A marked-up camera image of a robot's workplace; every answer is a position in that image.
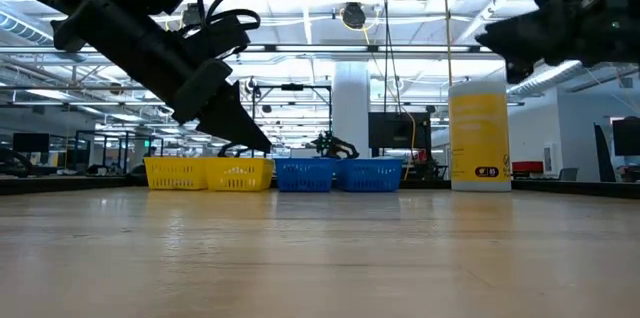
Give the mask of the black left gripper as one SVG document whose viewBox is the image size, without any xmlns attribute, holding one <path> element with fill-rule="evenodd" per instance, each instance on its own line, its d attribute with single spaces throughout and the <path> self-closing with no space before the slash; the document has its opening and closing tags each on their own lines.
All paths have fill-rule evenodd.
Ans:
<svg viewBox="0 0 640 318">
<path fill-rule="evenodd" d="M 54 45 L 77 51 L 88 44 L 154 93 L 197 131 L 269 153 L 272 144 L 240 102 L 239 83 L 210 45 L 165 31 L 150 17 L 112 0 L 82 0 L 64 20 L 51 22 Z"/>
</svg>

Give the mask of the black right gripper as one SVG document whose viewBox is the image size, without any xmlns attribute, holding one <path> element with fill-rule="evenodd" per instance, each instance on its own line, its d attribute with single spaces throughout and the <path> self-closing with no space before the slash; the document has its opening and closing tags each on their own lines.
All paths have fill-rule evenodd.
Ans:
<svg viewBox="0 0 640 318">
<path fill-rule="evenodd" d="M 561 58 L 640 64 L 640 0 L 534 1 L 561 20 Z M 508 83 L 520 83 L 543 58 L 547 33 L 546 14 L 530 12 L 487 24 L 475 40 L 504 59 Z"/>
</svg>

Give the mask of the yellow plastic basket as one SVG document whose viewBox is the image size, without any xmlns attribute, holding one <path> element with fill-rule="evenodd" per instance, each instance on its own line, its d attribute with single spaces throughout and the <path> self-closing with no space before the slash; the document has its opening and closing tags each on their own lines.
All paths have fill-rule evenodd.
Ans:
<svg viewBox="0 0 640 318">
<path fill-rule="evenodd" d="M 185 157 L 145 157 L 151 190 L 204 190 L 207 188 L 205 160 Z"/>
<path fill-rule="evenodd" d="M 271 186 L 274 162 L 266 158 L 206 158 L 205 169 L 210 190 L 257 192 Z"/>
</svg>

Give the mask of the blue plastic basket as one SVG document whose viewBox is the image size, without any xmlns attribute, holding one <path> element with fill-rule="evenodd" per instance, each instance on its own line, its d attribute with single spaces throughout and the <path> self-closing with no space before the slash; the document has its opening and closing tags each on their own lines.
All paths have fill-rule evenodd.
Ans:
<svg viewBox="0 0 640 318">
<path fill-rule="evenodd" d="M 277 186 L 283 192 L 329 192 L 334 161 L 328 158 L 278 158 Z"/>
<path fill-rule="evenodd" d="M 337 187 L 350 192 L 393 192 L 399 189 L 399 159 L 344 159 L 335 163 Z"/>
</svg>

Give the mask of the yellow white wipes canister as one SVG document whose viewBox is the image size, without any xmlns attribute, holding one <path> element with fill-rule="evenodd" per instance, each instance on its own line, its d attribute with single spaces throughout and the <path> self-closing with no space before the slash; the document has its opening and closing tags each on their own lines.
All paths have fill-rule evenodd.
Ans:
<svg viewBox="0 0 640 318">
<path fill-rule="evenodd" d="M 509 192 L 506 85 L 499 81 L 456 83 L 450 87 L 448 98 L 452 189 Z"/>
</svg>

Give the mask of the white building pillar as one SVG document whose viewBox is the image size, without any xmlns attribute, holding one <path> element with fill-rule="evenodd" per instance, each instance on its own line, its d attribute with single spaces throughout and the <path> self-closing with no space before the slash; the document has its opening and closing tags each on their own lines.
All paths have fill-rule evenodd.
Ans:
<svg viewBox="0 0 640 318">
<path fill-rule="evenodd" d="M 340 61 L 332 81 L 334 135 L 352 144 L 359 158 L 369 158 L 369 81 L 366 61 Z"/>
</svg>

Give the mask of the red box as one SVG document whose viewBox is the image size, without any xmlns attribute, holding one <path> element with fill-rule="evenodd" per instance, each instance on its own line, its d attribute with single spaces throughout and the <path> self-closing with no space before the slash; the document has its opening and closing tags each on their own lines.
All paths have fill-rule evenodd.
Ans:
<svg viewBox="0 0 640 318">
<path fill-rule="evenodd" d="M 512 163 L 514 174 L 542 174 L 544 163 L 542 161 L 515 161 Z"/>
</svg>

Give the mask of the black computer monitor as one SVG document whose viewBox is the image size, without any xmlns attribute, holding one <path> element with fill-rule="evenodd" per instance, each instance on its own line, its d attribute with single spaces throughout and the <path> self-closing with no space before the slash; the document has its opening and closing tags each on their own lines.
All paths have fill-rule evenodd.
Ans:
<svg viewBox="0 0 640 318">
<path fill-rule="evenodd" d="M 43 153 L 48 152 L 50 147 L 50 135 L 47 133 L 24 133 L 13 134 L 12 148 L 20 153 Z"/>
<path fill-rule="evenodd" d="M 640 117 L 615 120 L 612 129 L 616 156 L 640 156 Z"/>
</svg>

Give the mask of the black slanted panel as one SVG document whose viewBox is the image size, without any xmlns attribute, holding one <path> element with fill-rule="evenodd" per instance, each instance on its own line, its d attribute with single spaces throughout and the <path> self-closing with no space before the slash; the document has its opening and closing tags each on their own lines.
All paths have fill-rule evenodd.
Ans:
<svg viewBox="0 0 640 318">
<path fill-rule="evenodd" d="M 600 125 L 594 125 L 598 171 L 601 182 L 615 183 L 616 176 L 604 132 Z"/>
</svg>

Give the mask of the black metal frame rig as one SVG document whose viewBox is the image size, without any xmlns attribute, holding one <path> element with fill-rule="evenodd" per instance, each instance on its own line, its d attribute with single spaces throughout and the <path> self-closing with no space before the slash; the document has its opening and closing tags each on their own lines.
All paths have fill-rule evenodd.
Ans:
<svg viewBox="0 0 640 318">
<path fill-rule="evenodd" d="M 328 85 L 256 83 L 249 90 L 243 107 L 271 142 L 266 157 L 287 157 L 292 149 L 309 148 L 319 135 L 333 131 Z"/>
</svg>

